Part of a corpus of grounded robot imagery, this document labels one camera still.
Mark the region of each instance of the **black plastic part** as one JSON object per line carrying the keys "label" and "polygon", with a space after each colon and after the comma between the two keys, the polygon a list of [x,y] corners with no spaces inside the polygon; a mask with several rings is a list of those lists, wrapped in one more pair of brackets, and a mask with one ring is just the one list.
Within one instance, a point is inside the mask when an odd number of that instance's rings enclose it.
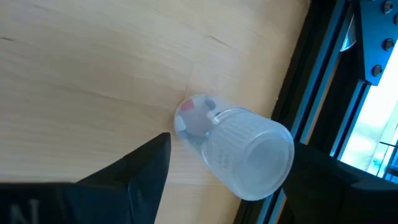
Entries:
{"label": "black plastic part", "polygon": [[162,133],[76,184],[0,184],[0,223],[154,223],[170,152]]}
{"label": "black plastic part", "polygon": [[297,224],[396,222],[398,185],[298,142],[283,188]]}

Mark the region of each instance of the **black metal frame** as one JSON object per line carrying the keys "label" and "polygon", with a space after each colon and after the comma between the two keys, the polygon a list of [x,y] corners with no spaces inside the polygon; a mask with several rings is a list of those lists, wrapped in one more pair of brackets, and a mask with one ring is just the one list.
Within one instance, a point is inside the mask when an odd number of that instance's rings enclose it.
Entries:
{"label": "black metal frame", "polygon": [[[370,86],[382,76],[375,68],[385,68],[391,56],[392,47],[383,44],[398,37],[398,10],[389,3],[398,5],[398,0],[311,2],[271,117],[290,129],[296,141],[309,140],[309,146],[341,157]],[[340,52],[353,15],[358,42]],[[283,197],[279,189],[264,200],[242,200],[234,224],[275,223]],[[278,223],[294,223],[288,204]]]}

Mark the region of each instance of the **light wooden table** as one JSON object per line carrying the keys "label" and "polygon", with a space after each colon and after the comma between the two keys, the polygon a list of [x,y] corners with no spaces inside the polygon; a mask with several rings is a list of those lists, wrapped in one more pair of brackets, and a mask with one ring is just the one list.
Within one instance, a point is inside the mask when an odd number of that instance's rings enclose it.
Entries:
{"label": "light wooden table", "polygon": [[[0,181],[76,181],[206,92],[269,116],[306,0],[1,0]],[[157,223],[232,223],[240,200],[172,139]]]}

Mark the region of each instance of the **black object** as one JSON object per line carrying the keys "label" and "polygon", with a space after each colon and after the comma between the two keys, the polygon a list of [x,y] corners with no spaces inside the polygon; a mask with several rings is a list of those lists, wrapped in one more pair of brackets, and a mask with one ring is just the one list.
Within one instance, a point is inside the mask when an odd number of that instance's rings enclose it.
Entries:
{"label": "black object", "polygon": [[0,223],[154,223],[170,150],[162,133],[76,184],[0,184]]}
{"label": "black object", "polygon": [[396,223],[398,185],[301,143],[282,187],[298,224]]}
{"label": "black object", "polygon": [[[394,48],[386,50],[385,40],[398,38],[394,3],[311,1],[271,116],[296,141],[341,158],[369,89],[379,83]],[[357,43],[340,52],[353,15]],[[294,223],[289,199],[283,206],[283,197],[279,189],[264,200],[242,200],[234,224],[273,224],[279,216],[279,223]]]}

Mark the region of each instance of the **wood grain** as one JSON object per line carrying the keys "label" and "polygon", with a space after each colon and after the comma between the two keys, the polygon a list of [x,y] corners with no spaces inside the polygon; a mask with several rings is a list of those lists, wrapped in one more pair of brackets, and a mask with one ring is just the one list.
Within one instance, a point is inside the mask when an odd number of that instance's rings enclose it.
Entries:
{"label": "wood grain", "polygon": [[[305,0],[0,1],[0,181],[76,181],[187,96],[274,108]],[[173,137],[157,223],[231,223],[239,199]]]}

